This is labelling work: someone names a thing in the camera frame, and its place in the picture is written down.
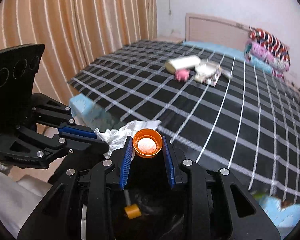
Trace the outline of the white tissue paper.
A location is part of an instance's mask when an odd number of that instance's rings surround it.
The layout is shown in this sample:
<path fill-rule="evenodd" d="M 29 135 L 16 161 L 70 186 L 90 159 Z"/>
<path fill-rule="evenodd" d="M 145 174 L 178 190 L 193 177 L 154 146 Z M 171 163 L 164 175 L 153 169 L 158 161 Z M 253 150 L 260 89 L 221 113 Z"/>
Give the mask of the white tissue paper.
<path fill-rule="evenodd" d="M 104 154 L 106 159 L 109 159 L 114 150 L 124 147 L 128 136 L 133 137 L 137 131 L 150 128 L 156 130 L 161 124 L 160 120 L 150 121 L 131 121 L 119 129 L 106 129 L 105 132 L 100 132 L 98 128 L 95 129 L 97 139 L 103 140 L 109 145 L 109 150 Z"/>

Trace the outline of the orange plastic bottle cap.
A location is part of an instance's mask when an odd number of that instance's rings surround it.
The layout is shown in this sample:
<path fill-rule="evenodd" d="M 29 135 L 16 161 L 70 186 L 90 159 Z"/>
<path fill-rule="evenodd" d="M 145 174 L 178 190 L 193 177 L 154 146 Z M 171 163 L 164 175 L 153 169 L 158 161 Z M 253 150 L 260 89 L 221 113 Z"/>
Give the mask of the orange plastic bottle cap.
<path fill-rule="evenodd" d="M 162 149 L 162 136 L 154 129 L 144 128 L 133 136 L 135 153 L 145 159 L 155 157 Z"/>

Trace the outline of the pink pig toy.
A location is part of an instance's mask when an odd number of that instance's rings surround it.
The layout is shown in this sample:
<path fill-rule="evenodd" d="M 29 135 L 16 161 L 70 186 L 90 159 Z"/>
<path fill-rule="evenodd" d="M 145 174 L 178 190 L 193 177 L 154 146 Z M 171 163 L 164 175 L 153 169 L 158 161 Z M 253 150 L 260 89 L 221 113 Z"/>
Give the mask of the pink pig toy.
<path fill-rule="evenodd" d="M 187 81 L 189 79 L 190 71 L 188 69 L 179 69 L 175 71 L 175 79 L 180 81 Z"/>

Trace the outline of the white plastic tray box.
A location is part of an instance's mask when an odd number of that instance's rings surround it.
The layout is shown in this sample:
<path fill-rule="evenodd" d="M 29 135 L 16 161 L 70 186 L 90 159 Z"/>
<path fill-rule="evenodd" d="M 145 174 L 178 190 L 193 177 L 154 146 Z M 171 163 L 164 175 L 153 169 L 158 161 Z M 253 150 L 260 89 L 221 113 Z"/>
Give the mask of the white plastic tray box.
<path fill-rule="evenodd" d="M 198 83 L 205 83 L 207 85 L 215 86 L 219 77 L 221 76 L 221 69 L 218 63 L 208 61 L 201 63 L 194 68 L 196 74 L 194 81 Z"/>

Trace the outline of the black trash bag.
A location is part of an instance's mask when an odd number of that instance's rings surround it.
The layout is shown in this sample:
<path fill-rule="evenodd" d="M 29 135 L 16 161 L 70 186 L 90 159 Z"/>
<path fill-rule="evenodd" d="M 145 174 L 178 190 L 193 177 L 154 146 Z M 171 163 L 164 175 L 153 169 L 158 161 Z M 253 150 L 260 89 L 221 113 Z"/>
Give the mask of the black trash bag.
<path fill-rule="evenodd" d="M 184 193 L 171 188 L 162 153 L 135 156 L 124 190 L 110 191 L 115 239 L 183 239 Z M 129 219 L 124 208 L 136 204 L 142 216 Z"/>

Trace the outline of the yellow cap in bag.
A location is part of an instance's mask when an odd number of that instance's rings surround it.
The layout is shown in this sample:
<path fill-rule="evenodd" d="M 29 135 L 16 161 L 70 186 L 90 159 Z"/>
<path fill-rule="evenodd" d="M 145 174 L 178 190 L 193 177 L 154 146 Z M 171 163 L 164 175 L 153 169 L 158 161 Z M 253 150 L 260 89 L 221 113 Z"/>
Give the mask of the yellow cap in bag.
<path fill-rule="evenodd" d="M 126 206 L 124 210 L 129 219 L 134 219 L 142 216 L 142 213 L 136 204 Z"/>

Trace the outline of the grey zippered jacket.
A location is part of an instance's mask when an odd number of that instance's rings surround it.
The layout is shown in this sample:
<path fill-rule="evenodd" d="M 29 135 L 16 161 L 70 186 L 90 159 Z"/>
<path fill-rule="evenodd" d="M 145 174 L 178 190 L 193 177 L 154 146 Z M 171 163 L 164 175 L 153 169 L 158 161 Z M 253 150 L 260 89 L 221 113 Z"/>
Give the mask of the grey zippered jacket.
<path fill-rule="evenodd" d="M 8 177 L 10 170 L 10 166 L 0 163 L 0 220 L 16 238 L 29 215 L 52 185 L 29 175 L 13 181 Z"/>

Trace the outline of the beige striped curtain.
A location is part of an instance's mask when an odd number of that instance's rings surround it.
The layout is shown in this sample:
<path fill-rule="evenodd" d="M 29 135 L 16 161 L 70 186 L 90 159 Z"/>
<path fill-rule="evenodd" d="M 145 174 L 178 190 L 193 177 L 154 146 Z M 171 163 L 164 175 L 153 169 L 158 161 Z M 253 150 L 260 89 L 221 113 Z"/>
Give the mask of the beige striped curtain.
<path fill-rule="evenodd" d="M 96 58 L 157 36 L 156 0 L 2 0 L 0 50 L 43 43 L 33 91 L 68 103 L 68 81 Z"/>

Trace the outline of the printed flat packaging card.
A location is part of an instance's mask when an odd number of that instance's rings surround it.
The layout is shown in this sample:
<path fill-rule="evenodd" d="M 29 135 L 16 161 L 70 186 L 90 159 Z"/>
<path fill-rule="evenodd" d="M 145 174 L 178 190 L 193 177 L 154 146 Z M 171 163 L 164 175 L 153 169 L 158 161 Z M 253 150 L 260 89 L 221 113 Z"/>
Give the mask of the printed flat packaging card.
<path fill-rule="evenodd" d="M 203 83 L 215 87 L 221 76 L 219 68 L 205 67 L 203 70 Z"/>

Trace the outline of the yellow white ointment tube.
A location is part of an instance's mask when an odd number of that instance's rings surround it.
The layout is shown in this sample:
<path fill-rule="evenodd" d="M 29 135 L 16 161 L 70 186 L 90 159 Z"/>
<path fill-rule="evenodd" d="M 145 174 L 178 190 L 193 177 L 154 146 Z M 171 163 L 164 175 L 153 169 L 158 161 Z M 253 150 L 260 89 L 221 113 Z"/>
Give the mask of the yellow white ointment tube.
<path fill-rule="evenodd" d="M 220 68 L 221 74 L 226 77 L 228 80 L 232 79 L 232 73 L 226 69 Z"/>

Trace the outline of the left wooden nightstand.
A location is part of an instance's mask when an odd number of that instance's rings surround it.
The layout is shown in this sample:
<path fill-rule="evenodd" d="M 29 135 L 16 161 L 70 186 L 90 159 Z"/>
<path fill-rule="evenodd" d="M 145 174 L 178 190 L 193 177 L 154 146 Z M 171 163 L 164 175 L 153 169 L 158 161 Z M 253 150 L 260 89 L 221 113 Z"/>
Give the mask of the left wooden nightstand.
<path fill-rule="evenodd" d="M 173 36 L 158 36 L 156 38 L 151 39 L 151 41 L 158 41 L 158 42 L 171 42 L 171 43 L 183 43 L 183 38 L 173 37 Z"/>

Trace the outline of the beige wooden headboard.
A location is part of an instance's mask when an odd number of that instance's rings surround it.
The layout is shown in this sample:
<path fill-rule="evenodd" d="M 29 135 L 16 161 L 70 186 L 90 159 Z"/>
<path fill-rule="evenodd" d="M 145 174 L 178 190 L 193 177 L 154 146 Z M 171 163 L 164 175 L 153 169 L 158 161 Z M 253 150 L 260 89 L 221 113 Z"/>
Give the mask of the beige wooden headboard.
<path fill-rule="evenodd" d="M 186 41 L 214 43 L 243 51 L 249 26 L 220 17 L 186 14 Z"/>

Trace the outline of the stack of folded colourful quilts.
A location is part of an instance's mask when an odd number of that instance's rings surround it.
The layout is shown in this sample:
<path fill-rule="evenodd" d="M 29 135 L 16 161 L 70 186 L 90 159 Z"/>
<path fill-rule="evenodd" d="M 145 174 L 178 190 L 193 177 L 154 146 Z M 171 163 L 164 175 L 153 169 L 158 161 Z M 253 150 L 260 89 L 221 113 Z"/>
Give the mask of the stack of folded colourful quilts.
<path fill-rule="evenodd" d="M 278 78 L 283 79 L 290 68 L 289 48 L 275 35 L 260 28 L 249 28 L 244 56 L 255 67 Z"/>

